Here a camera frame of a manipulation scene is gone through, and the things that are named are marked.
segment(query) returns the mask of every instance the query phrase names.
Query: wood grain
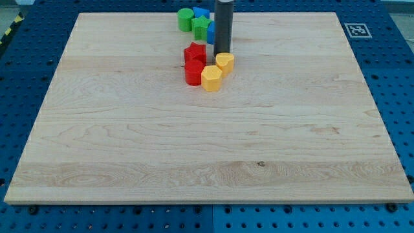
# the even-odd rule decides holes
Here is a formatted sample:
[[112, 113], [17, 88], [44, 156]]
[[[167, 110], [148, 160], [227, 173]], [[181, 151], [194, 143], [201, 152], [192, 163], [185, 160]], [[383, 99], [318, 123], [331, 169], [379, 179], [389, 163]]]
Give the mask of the wood grain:
[[336, 14], [235, 14], [217, 93], [186, 85], [175, 17], [79, 15], [7, 203], [414, 199]]

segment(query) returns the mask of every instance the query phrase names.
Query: toy block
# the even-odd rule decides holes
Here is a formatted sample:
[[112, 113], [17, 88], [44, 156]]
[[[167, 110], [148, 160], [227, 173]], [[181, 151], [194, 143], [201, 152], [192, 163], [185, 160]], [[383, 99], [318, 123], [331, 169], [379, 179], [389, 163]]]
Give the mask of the toy block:
[[212, 21], [207, 28], [207, 43], [210, 45], [214, 45], [214, 30], [215, 30], [215, 23]]
[[192, 30], [191, 20], [194, 18], [194, 12], [192, 9], [183, 8], [177, 12], [179, 29], [183, 32], [189, 32]]
[[210, 18], [210, 11], [204, 8], [193, 7], [195, 17], [205, 16], [207, 19]]
[[234, 68], [234, 55], [229, 52], [221, 52], [215, 56], [215, 65], [223, 72], [223, 78], [231, 73]]
[[194, 39], [202, 39], [207, 41], [207, 29], [211, 22], [211, 19], [207, 19], [205, 16], [191, 19]]
[[200, 85], [201, 84], [201, 72], [204, 69], [205, 64], [199, 60], [187, 61], [184, 65], [186, 73], [186, 82], [188, 85]]
[[206, 66], [201, 72], [201, 86], [206, 91], [218, 91], [221, 87], [222, 71], [216, 65]]
[[192, 42], [191, 45], [184, 49], [184, 61], [199, 60], [204, 66], [207, 64], [206, 45], [199, 45]]

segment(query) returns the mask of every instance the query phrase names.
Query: green cylinder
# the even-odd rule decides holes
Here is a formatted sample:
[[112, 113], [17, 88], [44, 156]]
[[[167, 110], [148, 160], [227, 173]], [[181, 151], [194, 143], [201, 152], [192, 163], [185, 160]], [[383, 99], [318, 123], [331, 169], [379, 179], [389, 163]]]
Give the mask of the green cylinder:
[[192, 9], [183, 8], [177, 12], [179, 29], [183, 32], [191, 32], [191, 19], [194, 18]]

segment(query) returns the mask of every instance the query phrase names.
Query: green block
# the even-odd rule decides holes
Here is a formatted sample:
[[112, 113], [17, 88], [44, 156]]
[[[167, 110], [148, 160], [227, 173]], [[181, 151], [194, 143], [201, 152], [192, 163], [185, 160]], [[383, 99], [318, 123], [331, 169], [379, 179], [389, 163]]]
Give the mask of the green block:
[[194, 12], [192, 9], [183, 8], [177, 12], [179, 29], [183, 32], [191, 31], [191, 19], [194, 18]]
[[191, 20], [193, 25], [193, 33], [194, 39], [202, 39], [207, 41], [207, 29], [210, 23], [212, 22], [211, 19], [207, 19], [205, 16], [201, 16]]

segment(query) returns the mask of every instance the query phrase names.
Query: black metal rod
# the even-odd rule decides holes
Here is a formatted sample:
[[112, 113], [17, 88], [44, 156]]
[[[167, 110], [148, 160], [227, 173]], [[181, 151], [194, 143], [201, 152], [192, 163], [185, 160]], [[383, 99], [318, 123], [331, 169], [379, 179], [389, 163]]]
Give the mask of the black metal rod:
[[230, 52], [232, 43], [234, 0], [215, 0], [214, 56]]

